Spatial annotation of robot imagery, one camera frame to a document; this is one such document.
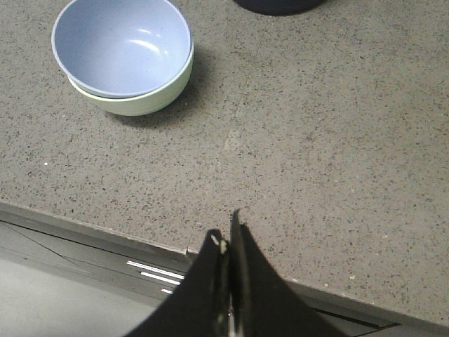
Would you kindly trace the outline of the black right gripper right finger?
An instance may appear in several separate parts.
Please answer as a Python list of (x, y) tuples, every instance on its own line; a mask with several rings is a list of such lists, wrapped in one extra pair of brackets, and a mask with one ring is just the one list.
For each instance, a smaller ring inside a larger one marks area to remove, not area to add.
[(230, 277), (237, 336), (345, 336), (321, 318), (270, 265), (250, 230), (232, 214)]

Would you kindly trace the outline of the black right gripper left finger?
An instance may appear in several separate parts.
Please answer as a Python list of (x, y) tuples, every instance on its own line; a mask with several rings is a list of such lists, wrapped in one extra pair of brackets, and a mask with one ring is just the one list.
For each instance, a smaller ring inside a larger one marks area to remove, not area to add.
[(229, 252), (219, 230), (206, 233), (185, 278), (128, 336), (228, 336)]

